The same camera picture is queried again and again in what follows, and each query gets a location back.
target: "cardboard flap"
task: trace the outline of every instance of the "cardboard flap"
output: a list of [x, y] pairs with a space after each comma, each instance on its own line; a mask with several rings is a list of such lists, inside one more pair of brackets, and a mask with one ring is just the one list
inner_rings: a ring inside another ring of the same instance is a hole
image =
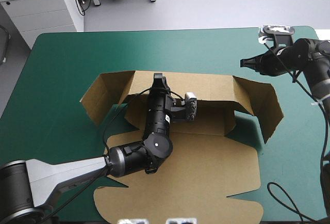
[[89, 118], [99, 125], [121, 96], [129, 90], [134, 71], [102, 73], [80, 99]]
[[[170, 131], [187, 134], [226, 135], [236, 125], [235, 113], [227, 105], [213, 107], [200, 104], [198, 101], [198, 115], [193, 122], [171, 123]], [[140, 130], [145, 128], [147, 107], [139, 99], [131, 103], [127, 109], [126, 120]]]
[[[103, 73], [85, 93], [81, 103], [88, 116], [99, 124], [113, 104], [127, 102], [151, 87], [153, 75], [151, 71]], [[163, 72], [163, 75], [172, 91], [181, 96], [186, 92], [194, 92], [198, 99], [196, 120], [173, 124], [172, 131], [226, 135], [235, 126], [234, 110], [237, 110], [258, 117], [266, 142], [283, 118], [276, 93], [270, 84], [231, 75], [173, 72]], [[145, 92], [139, 100], [132, 102], [125, 116], [128, 122], [140, 129], [144, 129], [145, 125], [148, 93]]]
[[[111, 145], [141, 137], [142, 131], [115, 135]], [[198, 223], [261, 221], [259, 203], [228, 198], [260, 187], [254, 148], [224, 136], [171, 132], [170, 138], [174, 150], [157, 173], [136, 172], [119, 179], [129, 188], [103, 187], [94, 192], [97, 210], [105, 220], [146, 218], [151, 224], [174, 217], [194, 217]]]
[[275, 89], [267, 83], [235, 76], [234, 79], [249, 94], [253, 113], [259, 120], [263, 140], [266, 143], [284, 117]]

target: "wire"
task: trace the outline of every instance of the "wire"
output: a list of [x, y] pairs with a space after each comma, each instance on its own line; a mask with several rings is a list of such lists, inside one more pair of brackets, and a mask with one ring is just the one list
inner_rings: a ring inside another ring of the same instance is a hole
[[[323, 148], [322, 148], [322, 153], [321, 153], [321, 158], [320, 158], [320, 184], [321, 184], [321, 188], [322, 188], [322, 192], [325, 194], [325, 197], [327, 199], [327, 201], [330, 199], [329, 197], [329, 193], [326, 191], [325, 187], [324, 187], [324, 182], [323, 182], [323, 160], [324, 160], [324, 155], [325, 155], [325, 151], [326, 151], [326, 147], [327, 147], [327, 141], [328, 141], [328, 129], [329, 129], [329, 117], [327, 115], [327, 113], [325, 112], [323, 106], [321, 105], [321, 103], [311, 94], [309, 93], [309, 91], [303, 86], [303, 84], [297, 79], [297, 77], [292, 74], [290, 72], [290, 70], [285, 66], [285, 64], [283, 63], [283, 61], [274, 53], [274, 51], [272, 51], [272, 49], [266, 44], [264, 43], [264, 45], [266, 46], [266, 48], [271, 52], [273, 53], [273, 55], [277, 58], [277, 60], [282, 64], [282, 66], [284, 67], [284, 69], [290, 74], [290, 76], [292, 77], [293, 81], [295, 83], [297, 83], [302, 89], [303, 91], [310, 97], [313, 99], [313, 101], [317, 102], [318, 103], [318, 106], [320, 107], [322, 113], [323, 113], [323, 116], [324, 116], [324, 120], [325, 120], [325, 137], [324, 137], [324, 143], [323, 143]], [[278, 202], [280, 203], [281, 205], [283, 205], [284, 207], [286, 207], [287, 209], [293, 211], [294, 213], [298, 214], [299, 217], [301, 218], [302, 216], [305, 217], [306, 219], [308, 220], [311, 220], [310, 217], [308, 216], [305, 216], [303, 214], [301, 214], [298, 210], [298, 208], [296, 208], [296, 211], [290, 207], [288, 207], [287, 205], [285, 205], [283, 202], [281, 202], [278, 198], [276, 198], [270, 191], [269, 189], [269, 185], [270, 184], [274, 184], [276, 185], [277, 187], [279, 187], [286, 195], [287, 197], [290, 199], [290, 201], [292, 202], [292, 204], [295, 206], [295, 204], [293, 203], [293, 200], [291, 199], [291, 197], [286, 193], [286, 191], [280, 186], [278, 185], [277, 183], [274, 183], [274, 182], [270, 182], [268, 185], [267, 185], [267, 188], [268, 188], [268, 191], [270, 193], [270, 195]]]
[[89, 0], [89, 2], [88, 2], [88, 6], [86, 7], [86, 9], [83, 9], [84, 12], [87, 11], [88, 8], [91, 6], [91, 2], [92, 2], [92, 0]]
[[110, 156], [110, 148], [109, 148], [109, 145], [107, 144], [107, 141], [106, 141], [106, 139], [105, 139], [105, 132], [107, 131], [107, 129], [109, 128], [109, 126], [112, 124], [112, 122], [118, 117], [118, 115], [125, 109], [125, 108], [127, 108], [129, 105], [130, 105], [130, 103], [131, 102], [133, 102], [138, 96], [140, 96], [140, 95], [142, 95], [142, 94], [144, 94], [145, 92], [147, 92], [147, 91], [150, 91], [150, 90], [163, 90], [163, 91], [166, 91], [166, 92], [169, 92], [169, 93], [171, 93], [171, 94], [173, 94], [173, 95], [176, 95], [177, 97], [179, 97], [181, 100], [184, 100], [179, 94], [177, 94], [176, 92], [174, 92], [174, 91], [171, 91], [171, 90], [166, 90], [166, 89], [164, 89], [164, 88], [161, 88], [161, 87], [150, 87], [150, 88], [148, 88], [148, 89], [145, 89], [145, 90], [143, 90], [143, 91], [141, 91], [139, 94], [137, 94], [137, 95], [135, 95], [131, 100], [129, 100], [128, 101], [128, 103], [123, 107], [123, 108], [121, 108], [120, 110], [119, 110], [119, 112], [117, 112], [116, 114], [115, 114], [115, 116], [106, 124], [106, 126], [105, 126], [105, 128], [104, 128], [104, 130], [103, 130], [103, 133], [102, 133], [102, 140], [103, 140], [103, 144], [104, 144], [104, 146], [105, 146], [105, 148], [107, 149], [107, 154], [106, 154], [106, 156]]
[[[286, 205], [285, 203], [283, 203], [279, 198], [277, 198], [277, 197], [274, 195], [274, 193], [272, 192], [272, 190], [270, 189], [270, 186], [271, 186], [271, 185], [275, 185], [275, 186], [277, 186], [278, 188], [280, 188], [281, 191], [283, 191], [283, 193], [288, 197], [288, 199], [290, 200], [290, 202], [292, 203], [292, 205], [294, 206], [295, 209], [289, 207], [288, 205]], [[314, 220], [314, 219], [308, 217], [307, 215], [302, 214], [302, 213], [299, 211], [299, 209], [298, 209], [298, 207], [296, 206], [296, 204], [294, 203], [294, 201], [292, 200], [292, 198], [291, 198], [291, 197], [289, 196], [289, 194], [286, 192], [286, 190], [283, 189], [283, 187], [280, 186], [279, 184], [274, 183], [274, 182], [270, 182], [270, 183], [267, 184], [267, 190], [268, 190], [269, 194], [270, 194], [270, 195], [271, 195], [271, 196], [272, 196], [272, 197], [273, 197], [273, 198], [274, 198], [274, 199], [275, 199], [280, 205], [282, 205], [282, 206], [286, 207], [288, 210], [290, 210], [290, 211], [292, 211], [292, 212], [298, 214], [299, 217], [300, 217], [301, 223], [304, 222], [303, 217], [306, 218], [307, 220], [310, 220], [310, 221], [313, 222], [313, 223], [319, 223], [317, 220]]]
[[75, 0], [75, 2], [76, 2], [77, 9], [79, 11], [79, 14], [82, 16], [85, 16], [86, 15], [85, 11], [89, 8], [89, 6], [87, 7], [86, 10], [84, 10], [83, 7], [81, 6], [81, 4], [78, 2], [78, 0]]
[[88, 183], [86, 184], [83, 188], [81, 188], [76, 194], [74, 194], [72, 197], [70, 197], [64, 204], [62, 204], [60, 207], [58, 207], [54, 212], [51, 214], [47, 215], [42, 221], [38, 222], [37, 224], [44, 223], [47, 221], [49, 218], [53, 217], [56, 215], [58, 212], [60, 212], [64, 207], [66, 207], [72, 200], [74, 200], [77, 196], [79, 196], [85, 189], [87, 189], [92, 183], [95, 182], [96, 179], [98, 179], [103, 172], [107, 169], [107, 166], [101, 169], [101, 171]]

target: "cardboard box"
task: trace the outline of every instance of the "cardboard box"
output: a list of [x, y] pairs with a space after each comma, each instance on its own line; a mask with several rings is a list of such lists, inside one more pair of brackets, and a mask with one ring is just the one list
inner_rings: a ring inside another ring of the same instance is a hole
[[[81, 103], [100, 124], [113, 104], [125, 103], [149, 88], [153, 73], [100, 74]], [[228, 198], [260, 187], [257, 152], [225, 135], [235, 127], [237, 110], [258, 118], [266, 143], [283, 118], [274, 88], [230, 75], [163, 75], [172, 91], [196, 94], [196, 120], [171, 123], [174, 150], [156, 174], [140, 171], [118, 179], [129, 188], [98, 188], [94, 192], [98, 211], [110, 223], [146, 218], [156, 224], [176, 217], [194, 217], [199, 223], [259, 223], [263, 214], [259, 203]], [[125, 115], [140, 130], [111, 136], [110, 147], [141, 140], [147, 95], [133, 101]]]

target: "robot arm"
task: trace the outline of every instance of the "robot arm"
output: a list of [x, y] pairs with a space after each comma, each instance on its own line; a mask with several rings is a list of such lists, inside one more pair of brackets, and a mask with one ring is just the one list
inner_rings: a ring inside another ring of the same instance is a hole
[[273, 41], [272, 52], [242, 59], [241, 67], [269, 76], [287, 73], [274, 52], [294, 75], [304, 73], [311, 94], [323, 102], [330, 116], [330, 43], [307, 38], [293, 43], [293, 34], [294, 29], [290, 26], [263, 26], [259, 32], [259, 42]]
[[50, 165], [37, 159], [14, 161], [0, 167], [0, 224], [38, 223], [53, 211], [61, 194], [96, 177], [122, 177], [145, 170], [155, 173], [170, 156], [170, 122], [193, 121], [197, 98], [186, 93], [176, 107], [166, 78], [154, 74], [147, 100], [145, 132], [141, 141], [112, 147], [109, 156]]

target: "green table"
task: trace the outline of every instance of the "green table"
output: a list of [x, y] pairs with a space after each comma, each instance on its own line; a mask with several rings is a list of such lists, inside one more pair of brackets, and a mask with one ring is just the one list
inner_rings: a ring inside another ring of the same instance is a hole
[[[266, 184], [276, 181], [296, 201], [302, 213], [325, 217], [319, 185], [319, 157], [324, 120], [316, 106], [289, 75], [261, 76], [240, 68], [240, 59], [265, 51], [257, 28], [61, 33], [41, 35], [0, 119], [0, 164], [37, 158], [62, 163], [103, 153], [101, 133], [87, 117], [81, 96], [102, 72], [123, 70], [233, 74], [272, 83], [284, 119], [266, 145], [257, 119], [237, 113], [237, 126], [228, 137], [258, 151], [261, 188], [236, 198], [260, 202], [263, 220], [298, 220], [277, 204]], [[296, 27], [295, 39], [316, 38], [310, 27]], [[120, 117], [107, 131], [133, 129]], [[62, 220], [101, 220], [92, 198], [101, 185], [118, 185], [103, 178], [63, 209]], [[63, 194], [60, 203], [76, 190]]]

